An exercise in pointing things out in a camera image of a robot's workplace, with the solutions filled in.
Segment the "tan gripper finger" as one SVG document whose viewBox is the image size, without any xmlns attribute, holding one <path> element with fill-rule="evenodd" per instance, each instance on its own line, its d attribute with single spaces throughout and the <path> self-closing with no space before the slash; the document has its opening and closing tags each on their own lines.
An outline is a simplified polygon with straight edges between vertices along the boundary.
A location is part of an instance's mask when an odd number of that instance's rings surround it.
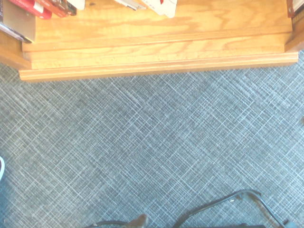
<svg viewBox="0 0 304 228">
<path fill-rule="evenodd" d="M 146 228 L 148 225 L 148 216 L 141 214 L 138 218 L 131 220 L 127 223 L 128 228 Z"/>
</svg>

